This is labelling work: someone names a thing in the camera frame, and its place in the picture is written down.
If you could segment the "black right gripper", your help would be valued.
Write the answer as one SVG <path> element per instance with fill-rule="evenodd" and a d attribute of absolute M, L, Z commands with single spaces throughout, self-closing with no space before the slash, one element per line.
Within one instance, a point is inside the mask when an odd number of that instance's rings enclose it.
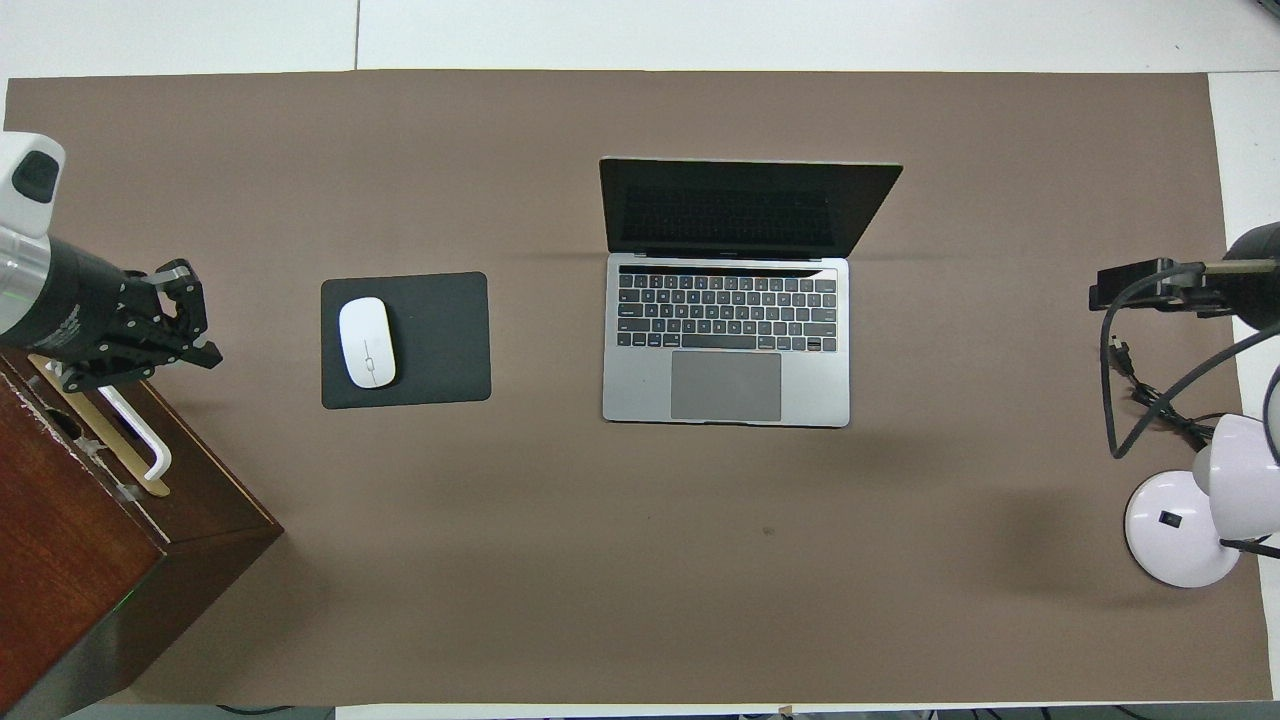
<path fill-rule="evenodd" d="M 1089 287 L 1089 310 L 1157 307 L 1158 313 L 1194 313 L 1198 318 L 1230 316 L 1236 313 L 1211 269 L 1215 261 L 1180 263 L 1171 258 L 1111 266 L 1096 273 Z M 1129 284 L 1144 277 L 1181 268 L 1157 284 Z"/>

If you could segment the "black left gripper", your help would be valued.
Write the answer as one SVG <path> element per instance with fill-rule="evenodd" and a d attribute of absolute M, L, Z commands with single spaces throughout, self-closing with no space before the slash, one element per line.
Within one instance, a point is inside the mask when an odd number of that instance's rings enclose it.
<path fill-rule="evenodd" d="M 19 347 L 60 361 L 59 387 L 87 392 L 150 379 L 160 366 L 187 363 L 212 369 L 223 361 L 214 342 L 147 345 L 150 323 L 170 332 L 205 332 L 202 283 L 186 259 L 151 274 L 125 272 L 60 240 L 50 241 L 46 281 L 19 319 Z M 166 315 L 163 293 L 173 305 Z"/>

